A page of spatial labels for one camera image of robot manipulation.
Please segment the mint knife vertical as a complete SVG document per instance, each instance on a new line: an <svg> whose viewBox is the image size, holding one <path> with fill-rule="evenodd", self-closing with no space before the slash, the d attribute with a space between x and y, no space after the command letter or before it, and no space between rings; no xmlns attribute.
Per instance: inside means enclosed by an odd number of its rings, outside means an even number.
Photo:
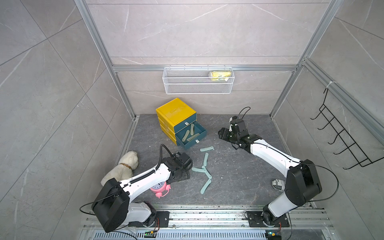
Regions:
<svg viewBox="0 0 384 240"><path fill-rule="evenodd" d="M209 158L209 153L205 153L204 156L204 161L203 161L203 166L206 167L208 163L208 158Z"/></svg>

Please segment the teal drawer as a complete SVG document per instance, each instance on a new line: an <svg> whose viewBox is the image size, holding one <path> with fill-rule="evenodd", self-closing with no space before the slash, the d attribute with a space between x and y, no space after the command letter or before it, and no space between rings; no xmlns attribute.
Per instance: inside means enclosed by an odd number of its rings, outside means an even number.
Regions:
<svg viewBox="0 0 384 240"><path fill-rule="evenodd" d="M194 121L176 133L176 143L187 150L198 144L206 136L207 130L197 121Z"/></svg>
<svg viewBox="0 0 384 240"><path fill-rule="evenodd" d="M192 124L194 121L197 120L197 113L194 113L193 115L189 116L188 118L182 120L180 123L174 126L174 132L178 133L188 125Z"/></svg>

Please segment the mint knife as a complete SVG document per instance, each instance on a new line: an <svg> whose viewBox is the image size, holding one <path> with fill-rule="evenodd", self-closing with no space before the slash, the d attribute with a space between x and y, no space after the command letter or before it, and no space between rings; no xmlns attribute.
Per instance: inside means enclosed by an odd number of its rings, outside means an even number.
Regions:
<svg viewBox="0 0 384 240"><path fill-rule="evenodd" d="M212 151L212 150L214 150L214 147L213 147L213 146L206 147L206 148L201 148L201 149L200 149L201 152L207 152L207 151Z"/></svg>
<svg viewBox="0 0 384 240"><path fill-rule="evenodd" d="M206 183L203 185L203 187L201 188L200 193L201 193L201 194L204 194L205 191L207 190L207 188L209 187L209 185L210 185L211 183L212 183L212 180L211 180L211 179L208 179L208 180L206 181Z"/></svg>

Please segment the yellow drawer cabinet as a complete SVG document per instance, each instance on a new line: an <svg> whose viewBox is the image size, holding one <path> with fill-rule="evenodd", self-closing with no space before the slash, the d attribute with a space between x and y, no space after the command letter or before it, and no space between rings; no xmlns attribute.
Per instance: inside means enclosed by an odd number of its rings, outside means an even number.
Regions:
<svg viewBox="0 0 384 240"><path fill-rule="evenodd" d="M197 112L185 104L182 100L176 98L157 108L156 113L162 131L175 145L177 145L174 126Z"/></svg>

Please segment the teal top drawer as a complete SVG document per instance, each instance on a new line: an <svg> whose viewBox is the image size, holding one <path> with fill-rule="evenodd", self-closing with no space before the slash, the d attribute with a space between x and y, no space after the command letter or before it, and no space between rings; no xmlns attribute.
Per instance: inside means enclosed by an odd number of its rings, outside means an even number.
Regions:
<svg viewBox="0 0 384 240"><path fill-rule="evenodd" d="M194 121L197 120L197 113L194 113L193 115L189 116L188 118L182 120L180 123L174 126L174 132L178 133L188 125L192 124Z"/></svg>

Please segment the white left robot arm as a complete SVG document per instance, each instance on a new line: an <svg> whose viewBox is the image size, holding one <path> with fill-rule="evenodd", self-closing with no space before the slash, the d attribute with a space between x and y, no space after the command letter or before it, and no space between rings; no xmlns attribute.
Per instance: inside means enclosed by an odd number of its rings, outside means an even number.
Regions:
<svg viewBox="0 0 384 240"><path fill-rule="evenodd" d="M92 202L92 211L106 233L117 230L125 221L151 225L156 210L149 203L134 203L134 200L160 183L171 184L189 179L192 166L189 155L177 152L130 179L117 181L112 178Z"/></svg>

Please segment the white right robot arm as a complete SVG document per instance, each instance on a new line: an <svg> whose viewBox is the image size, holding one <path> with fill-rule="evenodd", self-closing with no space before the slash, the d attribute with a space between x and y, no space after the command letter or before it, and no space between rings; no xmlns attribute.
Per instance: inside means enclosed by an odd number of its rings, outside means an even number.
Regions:
<svg viewBox="0 0 384 240"><path fill-rule="evenodd" d="M322 192L318 172L312 161L301 161L283 153L258 135L242 131L239 124L231 123L229 129L221 128L218 135L236 150L243 149L266 161L286 178L284 192L263 208L262 218L266 226L273 227L284 214L303 206Z"/></svg>

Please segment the mint knife diagonal centre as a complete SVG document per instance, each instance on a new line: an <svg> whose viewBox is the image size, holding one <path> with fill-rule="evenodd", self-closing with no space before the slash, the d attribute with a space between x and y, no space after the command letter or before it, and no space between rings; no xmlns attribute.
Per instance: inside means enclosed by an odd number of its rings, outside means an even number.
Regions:
<svg viewBox="0 0 384 240"><path fill-rule="evenodd" d="M202 166L202 169L204 170L204 173L206 174L208 179L211 180L212 179L212 175L208 172L206 166Z"/></svg>

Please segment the pink alarm clock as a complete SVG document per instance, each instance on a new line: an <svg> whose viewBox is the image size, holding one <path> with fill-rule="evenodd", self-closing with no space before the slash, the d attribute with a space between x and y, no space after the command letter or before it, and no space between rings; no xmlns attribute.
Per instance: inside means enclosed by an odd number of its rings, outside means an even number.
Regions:
<svg viewBox="0 0 384 240"><path fill-rule="evenodd" d="M150 188L150 190L155 193L155 196L159 199L166 196L170 189L171 185L167 184L167 182L158 183L157 185Z"/></svg>

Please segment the white plush teddy bear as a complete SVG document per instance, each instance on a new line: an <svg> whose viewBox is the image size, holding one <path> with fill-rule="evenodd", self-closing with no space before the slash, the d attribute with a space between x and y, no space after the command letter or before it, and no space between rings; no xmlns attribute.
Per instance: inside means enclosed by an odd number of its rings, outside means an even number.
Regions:
<svg viewBox="0 0 384 240"><path fill-rule="evenodd" d="M109 171L101 180L101 185L104 186L107 181L115 178L116 181L130 179L134 176L133 171L139 166L138 154L135 151L130 151L124 154L111 171Z"/></svg>

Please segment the yellow sponge in basket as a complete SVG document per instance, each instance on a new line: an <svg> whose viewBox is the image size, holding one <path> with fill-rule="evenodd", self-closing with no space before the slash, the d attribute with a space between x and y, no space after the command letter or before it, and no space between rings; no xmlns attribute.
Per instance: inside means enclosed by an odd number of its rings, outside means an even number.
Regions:
<svg viewBox="0 0 384 240"><path fill-rule="evenodd" d="M212 81L225 81L227 82L232 77L231 71L211 71L209 72L209 78Z"/></svg>

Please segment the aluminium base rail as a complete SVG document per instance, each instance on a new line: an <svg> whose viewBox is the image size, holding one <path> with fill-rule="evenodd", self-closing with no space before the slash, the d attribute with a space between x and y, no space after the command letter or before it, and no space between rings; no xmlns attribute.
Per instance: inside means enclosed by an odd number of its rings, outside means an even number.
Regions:
<svg viewBox="0 0 384 240"><path fill-rule="evenodd" d="M274 227L264 225L261 206L157 205L151 226L124 222L106 233L96 217L87 217L79 240L337 240L323 209L300 207Z"/></svg>

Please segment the black wall hook rack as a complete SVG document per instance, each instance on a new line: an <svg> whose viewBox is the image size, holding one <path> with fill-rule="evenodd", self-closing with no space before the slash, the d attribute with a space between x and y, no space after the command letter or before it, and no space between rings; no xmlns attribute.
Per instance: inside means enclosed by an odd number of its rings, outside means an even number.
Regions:
<svg viewBox="0 0 384 240"><path fill-rule="evenodd" d="M333 152L334 156L338 156L343 153L349 153L349 155L353 159L354 164L349 167L343 167L343 169L350 170L354 167L364 168L383 160L384 157L380 157L375 160L371 159L368 154L363 150L363 148L357 143L355 138L352 137L351 133L339 121L336 115L330 110L330 108L326 105L328 92L329 90L325 88L325 90L323 91L323 102L318 109L318 114L310 119L312 121L315 121L321 118L326 121L323 127L317 128L319 131L322 131L326 128L331 128L334 131L336 135L333 141L327 142L329 146L334 145L337 141L342 143L343 148L338 152Z"/></svg>

